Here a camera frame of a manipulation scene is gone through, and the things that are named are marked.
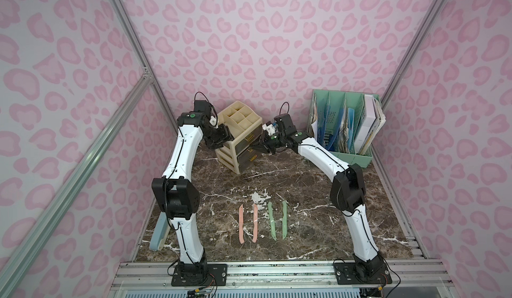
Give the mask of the beige desktop drawer organizer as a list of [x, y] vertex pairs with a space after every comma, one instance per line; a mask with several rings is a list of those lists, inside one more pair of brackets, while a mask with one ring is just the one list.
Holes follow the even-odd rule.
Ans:
[[260, 155], [251, 144], [259, 141], [262, 118], [246, 104], [236, 101], [219, 113], [219, 119], [228, 127], [233, 140], [215, 150], [217, 160], [240, 174]]

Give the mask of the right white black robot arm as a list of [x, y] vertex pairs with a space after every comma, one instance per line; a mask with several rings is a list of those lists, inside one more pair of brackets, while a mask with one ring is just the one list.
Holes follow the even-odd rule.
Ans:
[[262, 153], [276, 154], [279, 149], [291, 149], [312, 162], [332, 182], [329, 199], [341, 211], [353, 242], [356, 279], [367, 283], [385, 273], [387, 267], [373, 239], [366, 214], [366, 187], [363, 171], [335, 157], [317, 140], [293, 125], [289, 115], [275, 118], [262, 125], [260, 141], [252, 147]]

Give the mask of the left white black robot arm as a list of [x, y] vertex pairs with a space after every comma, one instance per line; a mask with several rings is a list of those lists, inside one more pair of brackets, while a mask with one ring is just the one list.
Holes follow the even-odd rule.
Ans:
[[182, 113], [178, 125], [179, 135], [170, 162], [162, 176], [152, 181], [151, 188], [168, 225], [177, 235], [178, 271], [184, 277], [204, 279], [209, 272], [197, 229], [200, 194], [191, 182], [191, 171], [202, 141], [208, 148], [218, 149], [233, 137], [210, 111]]

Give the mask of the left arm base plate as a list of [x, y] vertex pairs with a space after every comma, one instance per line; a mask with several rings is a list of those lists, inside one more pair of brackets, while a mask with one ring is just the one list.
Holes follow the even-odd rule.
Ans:
[[172, 287], [192, 287], [209, 285], [213, 282], [216, 286], [226, 286], [227, 264], [200, 263], [185, 264], [179, 262], [172, 275]]

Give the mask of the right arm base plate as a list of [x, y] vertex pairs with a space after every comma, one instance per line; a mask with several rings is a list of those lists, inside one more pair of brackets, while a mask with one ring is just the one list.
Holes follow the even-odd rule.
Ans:
[[363, 263], [334, 263], [334, 273], [338, 285], [385, 286], [393, 283], [385, 263], [380, 266], [365, 266]]

